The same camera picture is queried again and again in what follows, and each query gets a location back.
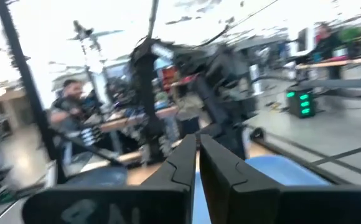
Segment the black computer tower green lights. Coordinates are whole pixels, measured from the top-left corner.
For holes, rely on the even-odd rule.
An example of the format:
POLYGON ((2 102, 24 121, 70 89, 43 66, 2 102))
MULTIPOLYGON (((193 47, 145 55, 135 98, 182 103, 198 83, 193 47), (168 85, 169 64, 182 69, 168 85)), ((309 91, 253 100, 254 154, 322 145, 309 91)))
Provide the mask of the black computer tower green lights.
POLYGON ((290 86, 286 89, 288 112, 300 119, 316 115, 314 90, 301 86, 290 86))

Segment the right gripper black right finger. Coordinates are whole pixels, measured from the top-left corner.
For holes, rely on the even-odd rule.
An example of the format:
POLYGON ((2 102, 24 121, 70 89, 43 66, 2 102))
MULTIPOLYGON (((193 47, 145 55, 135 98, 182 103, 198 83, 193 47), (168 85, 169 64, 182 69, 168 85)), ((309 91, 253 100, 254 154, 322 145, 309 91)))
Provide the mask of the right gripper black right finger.
POLYGON ((212 224, 361 224, 361 185, 288 187, 208 135, 200 175, 212 224))

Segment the black aluminium rig post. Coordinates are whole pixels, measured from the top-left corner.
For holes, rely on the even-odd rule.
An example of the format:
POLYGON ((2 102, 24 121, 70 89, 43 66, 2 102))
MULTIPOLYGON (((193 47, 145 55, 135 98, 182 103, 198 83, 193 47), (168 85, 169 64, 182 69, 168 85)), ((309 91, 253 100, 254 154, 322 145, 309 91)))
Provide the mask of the black aluminium rig post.
POLYGON ((67 181, 67 178, 63 170, 61 152, 56 149, 54 144, 54 136, 56 135, 56 132, 50 128, 46 113, 40 102, 39 94, 37 92, 37 88, 35 87, 34 79, 29 70, 29 66, 25 60, 6 0, 0 0, 0 20, 5 31, 6 39, 11 47, 16 65, 21 73, 23 86, 26 89, 26 95, 30 100, 32 112, 42 135, 42 140, 45 144, 47 154, 51 162, 56 162, 55 174, 57 184, 64 184, 67 181))
POLYGON ((164 160, 164 154, 160 150, 159 139, 164 134, 165 128, 162 121, 156 116, 155 95, 152 85, 154 78, 154 61, 157 56, 151 51, 154 43, 152 32, 154 29, 159 0, 152 0, 149 18, 149 29, 145 40, 134 48, 131 54, 131 65, 134 69, 133 79, 136 84, 138 99, 144 107, 147 123, 144 125, 143 134, 148 149, 147 164, 156 164, 164 160))

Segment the black tripod stand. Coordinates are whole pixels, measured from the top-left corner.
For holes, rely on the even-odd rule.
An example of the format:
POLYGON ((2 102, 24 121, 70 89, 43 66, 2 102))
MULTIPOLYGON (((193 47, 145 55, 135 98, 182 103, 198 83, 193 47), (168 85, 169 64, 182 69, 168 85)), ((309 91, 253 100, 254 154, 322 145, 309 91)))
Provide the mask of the black tripod stand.
POLYGON ((100 44, 93 34, 94 28, 87 28, 81 25, 78 20, 74 20, 72 24, 76 35, 73 40, 80 43, 85 61, 85 71, 97 95, 100 90, 104 89, 101 75, 105 69, 105 59, 102 58, 100 44))

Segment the light blue plastic tray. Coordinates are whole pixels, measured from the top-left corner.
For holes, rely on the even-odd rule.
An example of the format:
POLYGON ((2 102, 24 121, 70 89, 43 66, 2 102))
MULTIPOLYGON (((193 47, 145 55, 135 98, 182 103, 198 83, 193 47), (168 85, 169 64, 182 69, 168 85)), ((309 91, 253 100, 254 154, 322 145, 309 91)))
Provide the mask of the light blue plastic tray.
MULTIPOLYGON (((258 156, 245 162, 283 185, 330 185, 331 183, 309 169, 284 156, 258 156)), ((192 224, 211 224, 200 172, 195 173, 192 224)))

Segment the wooden desk grey legs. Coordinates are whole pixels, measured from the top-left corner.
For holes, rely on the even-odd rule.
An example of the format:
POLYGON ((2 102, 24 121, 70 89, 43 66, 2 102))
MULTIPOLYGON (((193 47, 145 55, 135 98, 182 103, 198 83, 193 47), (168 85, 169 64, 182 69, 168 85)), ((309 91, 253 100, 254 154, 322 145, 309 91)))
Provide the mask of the wooden desk grey legs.
MULTIPOLYGON (((339 61, 326 61, 312 64, 300 64, 296 66, 298 70, 307 70, 312 68, 326 68, 326 67, 337 67, 345 65, 358 65, 361 64, 361 58, 350 59, 350 60, 339 60, 339 61)), ((350 80, 304 80, 300 81, 301 86, 309 88, 325 87, 325 88, 361 88, 361 79, 350 79, 350 80)))

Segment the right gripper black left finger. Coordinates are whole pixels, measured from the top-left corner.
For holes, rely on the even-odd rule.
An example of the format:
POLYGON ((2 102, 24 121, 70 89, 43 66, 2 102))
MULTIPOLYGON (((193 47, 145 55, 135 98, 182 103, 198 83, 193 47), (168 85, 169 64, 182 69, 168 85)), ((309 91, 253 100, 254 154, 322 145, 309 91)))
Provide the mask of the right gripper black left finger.
POLYGON ((186 136, 139 185, 67 185, 39 192, 22 208, 24 224, 190 224, 196 136, 186 136))

